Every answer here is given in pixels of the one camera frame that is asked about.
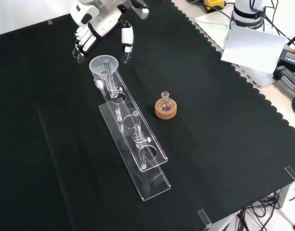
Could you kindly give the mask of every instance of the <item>white surface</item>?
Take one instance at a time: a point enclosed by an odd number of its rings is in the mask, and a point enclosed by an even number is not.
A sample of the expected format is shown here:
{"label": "white surface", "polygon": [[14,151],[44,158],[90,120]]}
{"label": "white surface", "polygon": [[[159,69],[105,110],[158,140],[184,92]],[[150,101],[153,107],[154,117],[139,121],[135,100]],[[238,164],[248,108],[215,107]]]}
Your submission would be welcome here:
{"label": "white surface", "polygon": [[134,43],[134,31],[132,26],[130,26],[130,28],[122,28],[122,43]]}
{"label": "white surface", "polygon": [[73,0],[0,0],[0,34],[70,12]]}
{"label": "white surface", "polygon": [[[231,16],[233,11],[233,6],[226,6],[223,9],[223,12],[227,15]],[[267,16],[272,19],[273,9],[266,9]],[[214,37],[221,36],[225,38],[226,32],[229,25],[229,19],[225,17],[223,14],[219,12],[213,12],[209,14],[198,13],[196,18],[199,26],[204,29],[210,36],[213,38],[213,35],[217,35]],[[295,0],[279,0],[278,9],[276,15],[274,17],[274,24],[289,38],[295,36]],[[215,42],[223,48],[223,39],[216,39]]]}
{"label": "white surface", "polygon": [[272,74],[285,41],[286,37],[232,26],[221,60]]}
{"label": "white surface", "polygon": [[91,21],[91,25],[95,31],[103,37],[119,22],[121,15],[121,11],[118,8],[115,8],[101,21],[97,21],[96,19]]}
{"label": "white surface", "polygon": [[77,23],[77,25],[79,25],[80,27],[84,27],[85,25],[87,25],[87,23],[83,24],[81,22],[84,16],[88,13],[92,16],[91,19],[96,18],[99,15],[99,10],[94,5],[84,5],[77,0],[74,0],[70,8],[70,13],[73,20]]}

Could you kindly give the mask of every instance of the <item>acrylic stand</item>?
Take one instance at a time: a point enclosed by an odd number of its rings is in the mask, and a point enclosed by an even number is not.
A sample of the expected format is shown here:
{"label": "acrylic stand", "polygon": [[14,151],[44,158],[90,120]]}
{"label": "acrylic stand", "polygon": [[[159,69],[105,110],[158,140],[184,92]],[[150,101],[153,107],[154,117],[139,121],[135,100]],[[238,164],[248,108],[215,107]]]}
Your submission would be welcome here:
{"label": "acrylic stand", "polygon": [[117,71],[118,61],[102,55],[90,62],[95,85],[106,103],[99,106],[143,201],[171,188],[160,165],[168,158]]}

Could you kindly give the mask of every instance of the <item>black fabric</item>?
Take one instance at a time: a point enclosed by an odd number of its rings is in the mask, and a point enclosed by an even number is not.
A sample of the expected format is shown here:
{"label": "black fabric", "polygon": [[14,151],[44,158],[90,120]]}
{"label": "black fabric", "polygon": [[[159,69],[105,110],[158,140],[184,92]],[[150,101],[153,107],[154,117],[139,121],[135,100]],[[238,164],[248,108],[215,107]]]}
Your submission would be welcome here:
{"label": "black fabric", "polygon": [[[4,229],[0,219],[0,230],[45,230],[47,220],[59,230],[197,231],[204,227],[198,210],[215,222],[292,182],[284,168],[295,170],[295,130],[169,0],[147,4],[147,20],[126,13],[134,54],[119,72],[169,158],[162,169],[172,188],[139,198],[98,110],[104,100],[88,63],[119,57],[121,31],[78,64],[71,56],[77,26],[67,15],[0,36],[0,188],[7,185],[0,201],[8,211],[8,193],[30,202],[13,217],[28,222],[33,214],[39,225]],[[154,113],[165,90],[178,104],[168,121]],[[25,154],[42,162],[29,164]],[[49,196],[32,204],[27,192]]]}
{"label": "black fabric", "polygon": [[71,230],[34,105],[40,76],[32,75],[33,38],[25,35],[0,36],[0,231]]}

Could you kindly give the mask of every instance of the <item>white table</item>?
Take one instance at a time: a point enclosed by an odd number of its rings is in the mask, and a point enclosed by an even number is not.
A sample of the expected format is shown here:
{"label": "white table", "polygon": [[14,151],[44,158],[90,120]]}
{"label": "white table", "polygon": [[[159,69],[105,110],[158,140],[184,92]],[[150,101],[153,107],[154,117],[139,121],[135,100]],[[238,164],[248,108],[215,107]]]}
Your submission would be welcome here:
{"label": "white table", "polygon": [[[195,23],[195,18],[203,16],[206,14],[205,10],[203,7],[199,7],[197,5],[190,4],[186,2],[185,0],[172,0],[172,2],[175,4],[175,6],[181,10],[183,13],[186,14],[186,16],[189,18],[189,20],[196,26],[197,29],[201,31],[201,33],[205,33],[199,26],[196,25]],[[282,14],[285,16],[285,9],[281,8],[281,4],[283,4],[283,1],[279,3],[278,10],[277,12],[279,14]],[[285,27],[285,23],[287,21],[283,20],[281,21],[281,18],[276,18],[275,19],[275,24],[278,26],[278,28],[284,32],[287,36],[293,37],[295,33],[295,29],[291,30],[284,30],[283,28]],[[212,43],[214,47],[220,52],[222,52],[222,49],[205,33],[205,36],[209,39],[209,41]],[[236,69],[241,73],[243,77],[247,79],[248,82],[252,82],[251,79],[246,77],[245,73],[241,71],[240,68],[238,68],[236,65],[233,65],[236,67]],[[289,122],[289,125],[295,128],[295,113],[292,110],[292,99],[295,96],[295,93],[292,92],[287,88],[287,86],[282,82],[282,81],[277,81],[273,85],[266,87],[266,88],[261,88],[258,85],[254,84],[254,87],[257,88],[261,94],[265,95],[266,100],[269,100],[273,106],[277,108],[277,112],[281,113],[283,115],[283,118],[286,119]],[[288,192],[292,190],[292,185],[288,185],[282,189],[281,193],[281,201],[283,206],[284,201],[287,201],[287,194]],[[210,228],[209,231],[222,231],[230,221],[232,221],[235,217],[236,214],[239,211],[237,211],[234,214],[231,214],[230,216],[217,221],[214,223]]]}

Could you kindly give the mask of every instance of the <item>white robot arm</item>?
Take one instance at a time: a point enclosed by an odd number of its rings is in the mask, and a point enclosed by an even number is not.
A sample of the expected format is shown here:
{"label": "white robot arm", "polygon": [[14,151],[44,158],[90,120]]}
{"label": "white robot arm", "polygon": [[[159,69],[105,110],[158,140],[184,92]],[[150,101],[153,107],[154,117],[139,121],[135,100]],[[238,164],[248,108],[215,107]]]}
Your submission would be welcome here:
{"label": "white robot arm", "polygon": [[259,30],[264,24],[266,0],[236,0],[230,26]]}
{"label": "white robot arm", "polygon": [[79,63],[84,62],[100,40],[119,25],[122,25],[122,59],[125,63],[130,60],[134,33],[131,24],[123,18],[123,13],[129,8],[133,8],[142,19],[149,13],[147,5],[138,0],[75,0],[71,15],[79,28],[75,33],[73,56]]}

